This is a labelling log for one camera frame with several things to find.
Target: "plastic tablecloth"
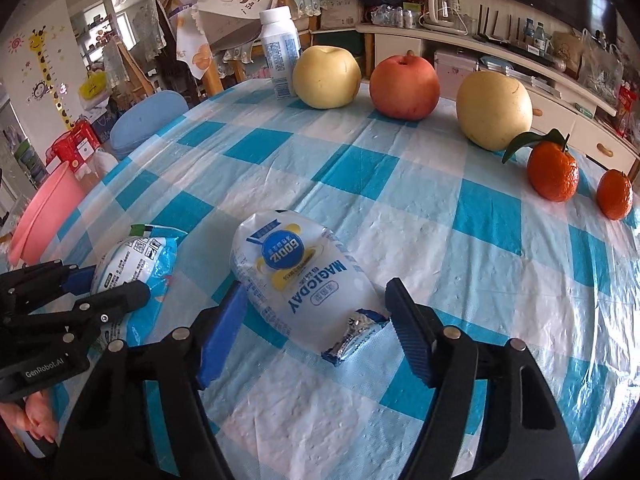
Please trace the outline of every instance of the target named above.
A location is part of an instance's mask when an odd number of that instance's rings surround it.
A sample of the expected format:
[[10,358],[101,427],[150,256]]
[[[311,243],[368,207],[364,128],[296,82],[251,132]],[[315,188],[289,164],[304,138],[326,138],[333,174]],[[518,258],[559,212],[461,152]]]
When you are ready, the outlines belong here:
[[[190,233],[152,342],[221,301],[241,221],[261,210],[298,211],[331,228],[379,290],[399,276],[445,324],[494,344],[523,339],[584,476],[640,396],[638,212],[608,221],[594,202],[603,170],[577,153],[576,195],[547,202],[527,181],[529,153],[501,164],[500,154],[466,140],[449,100],[413,123],[378,114],[366,84],[351,105],[314,110],[276,100],[269,81],[246,81],[121,162],[43,260],[95,264],[133,223]],[[61,428],[85,379],[56,388]],[[476,381],[456,473],[472,465],[485,391]],[[153,418],[157,390],[149,396]],[[432,396],[391,323],[334,367],[250,307],[222,377],[202,400],[238,479],[395,479]],[[162,424],[152,427],[160,465],[175,472]]]

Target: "metal screw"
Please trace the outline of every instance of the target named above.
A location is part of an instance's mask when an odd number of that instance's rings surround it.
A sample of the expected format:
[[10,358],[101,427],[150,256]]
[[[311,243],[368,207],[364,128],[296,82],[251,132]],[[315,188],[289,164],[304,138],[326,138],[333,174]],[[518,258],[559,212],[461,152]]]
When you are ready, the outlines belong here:
[[111,341],[107,348],[109,349],[109,352],[119,352],[124,348],[124,341],[122,339]]
[[522,339],[518,339],[517,337],[509,341],[509,344],[511,345],[511,348],[517,350],[518,352],[522,352],[527,347],[524,341]]
[[187,339],[191,335],[191,332],[187,327],[181,326],[180,328],[176,328],[173,332],[171,332],[171,337],[173,337],[176,341],[182,341],[183,339]]
[[442,333],[449,339],[459,339],[461,335],[460,329],[451,325],[444,327]]

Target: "blue chair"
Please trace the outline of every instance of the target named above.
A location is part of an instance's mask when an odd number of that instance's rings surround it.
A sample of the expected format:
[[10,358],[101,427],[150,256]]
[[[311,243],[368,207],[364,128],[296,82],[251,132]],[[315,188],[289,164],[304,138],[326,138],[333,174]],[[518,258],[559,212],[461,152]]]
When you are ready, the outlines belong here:
[[163,90],[127,110],[111,129],[111,149],[122,160],[158,130],[189,111],[178,92]]

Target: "canned drink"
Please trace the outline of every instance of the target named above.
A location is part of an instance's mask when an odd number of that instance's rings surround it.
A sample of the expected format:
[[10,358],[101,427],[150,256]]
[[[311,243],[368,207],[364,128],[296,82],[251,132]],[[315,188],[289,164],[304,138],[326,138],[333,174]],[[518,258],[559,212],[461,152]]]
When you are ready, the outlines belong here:
[[404,19],[402,17],[402,9],[400,7],[396,7],[392,12],[394,27],[402,27],[404,23]]
[[409,9],[402,11],[402,18],[404,19],[404,28],[415,28],[414,12]]

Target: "wooden drawer knob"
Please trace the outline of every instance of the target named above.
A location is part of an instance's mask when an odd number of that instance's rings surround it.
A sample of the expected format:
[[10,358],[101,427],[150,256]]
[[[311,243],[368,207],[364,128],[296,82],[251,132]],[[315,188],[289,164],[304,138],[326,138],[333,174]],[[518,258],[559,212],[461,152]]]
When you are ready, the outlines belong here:
[[596,148],[606,156],[613,156],[613,152],[600,142],[596,145]]

